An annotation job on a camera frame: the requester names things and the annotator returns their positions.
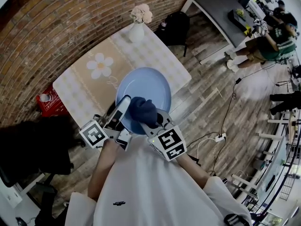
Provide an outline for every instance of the person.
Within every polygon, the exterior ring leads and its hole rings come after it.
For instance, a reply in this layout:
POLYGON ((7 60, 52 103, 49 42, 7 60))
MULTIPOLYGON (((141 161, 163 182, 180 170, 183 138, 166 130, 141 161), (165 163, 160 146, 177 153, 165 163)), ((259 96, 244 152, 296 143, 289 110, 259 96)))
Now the person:
POLYGON ((266 11, 269 13, 263 19, 271 27, 276 27, 278 24, 283 23, 283 15, 285 14, 285 4, 282 0, 278 0, 278 7, 274 10, 266 8, 266 11))
POLYGON ((186 153, 168 162, 137 136, 126 152, 114 140, 105 142, 87 196, 71 195, 65 226, 221 226, 229 214, 252 225, 219 177, 186 153))
POLYGON ((296 45, 296 30, 298 24, 292 14, 285 14, 284 23, 267 32, 264 37, 259 37, 246 42, 246 47, 237 52, 228 52, 231 60, 227 61, 227 67, 233 72, 247 68, 265 61, 281 60, 285 54, 293 52, 296 45), (235 64, 236 56, 247 55, 247 60, 235 64))
POLYGON ((292 110, 294 108, 301 109, 301 92, 295 91, 291 94, 275 94, 269 96, 273 102, 283 101, 281 104, 271 108, 271 114, 276 115, 277 112, 292 110))

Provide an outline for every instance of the brick wall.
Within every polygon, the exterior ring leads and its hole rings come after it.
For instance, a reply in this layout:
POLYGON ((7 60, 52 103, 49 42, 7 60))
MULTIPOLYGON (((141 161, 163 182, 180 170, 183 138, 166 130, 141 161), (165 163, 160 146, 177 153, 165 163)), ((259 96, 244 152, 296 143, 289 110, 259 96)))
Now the brick wall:
POLYGON ((156 29, 186 0, 9 0, 0 10, 0 126, 34 119, 35 96, 147 3, 156 29))

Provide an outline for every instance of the white sneaker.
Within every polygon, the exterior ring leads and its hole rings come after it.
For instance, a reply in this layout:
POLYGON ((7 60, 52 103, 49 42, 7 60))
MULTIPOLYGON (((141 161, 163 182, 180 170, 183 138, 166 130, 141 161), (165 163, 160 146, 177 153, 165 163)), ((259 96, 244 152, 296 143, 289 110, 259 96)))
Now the white sneaker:
POLYGON ((226 54, 229 55, 232 60, 234 60, 237 56, 236 52, 234 52, 232 50, 226 51, 226 54))
POLYGON ((228 67, 228 69, 231 69, 234 73, 236 73, 239 70, 239 67, 237 65, 235 65, 233 63, 233 60, 231 60, 231 59, 227 61, 227 67, 228 67))

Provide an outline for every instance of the wooden floor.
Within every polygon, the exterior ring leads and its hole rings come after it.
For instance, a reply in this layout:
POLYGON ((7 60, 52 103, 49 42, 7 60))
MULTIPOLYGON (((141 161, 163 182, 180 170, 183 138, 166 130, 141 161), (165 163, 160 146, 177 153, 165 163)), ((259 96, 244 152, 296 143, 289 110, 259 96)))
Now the wooden floor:
MULTIPOLYGON (((195 16, 190 23, 186 57, 183 57, 183 46, 170 47, 192 76, 190 83, 173 96, 171 109, 171 116, 180 125, 187 145, 207 133, 221 131, 235 81, 261 69, 257 65, 233 73, 226 68, 225 57, 201 65, 201 59, 224 47, 227 42, 205 16, 195 16)), ((230 180, 230 176, 239 170, 249 175, 253 173, 254 158, 260 157, 269 145, 269 140, 259 138, 257 134, 273 133, 276 129, 275 124, 267 123, 271 107, 269 94, 286 92, 286 88, 274 84, 287 79, 286 66, 276 65, 243 79, 235 87, 236 99, 232 100, 223 127, 223 132, 227 134, 226 145, 214 169, 218 176, 230 180)), ((188 147, 189 154, 194 157, 197 156, 198 142, 188 147)), ((199 145, 202 168, 213 170, 214 161, 223 145, 224 141, 216 143, 212 140, 199 145)), ((58 190, 53 207, 55 217, 63 210, 63 202, 69 200, 72 192, 87 192, 98 156, 98 150, 89 148, 76 147, 70 150, 74 170, 68 176, 56 175, 52 181, 58 190)), ((35 189, 31 193, 40 199, 41 194, 35 189)))

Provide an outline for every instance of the white t-shirt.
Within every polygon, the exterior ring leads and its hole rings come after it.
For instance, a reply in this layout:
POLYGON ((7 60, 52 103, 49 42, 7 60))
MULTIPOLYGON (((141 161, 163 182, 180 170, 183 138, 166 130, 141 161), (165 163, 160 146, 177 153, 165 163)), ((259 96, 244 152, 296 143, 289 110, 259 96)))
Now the white t-shirt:
POLYGON ((99 200, 73 193, 66 226, 224 226, 228 214, 250 213, 218 177, 202 190, 176 160, 165 161, 145 137, 119 150, 99 200))

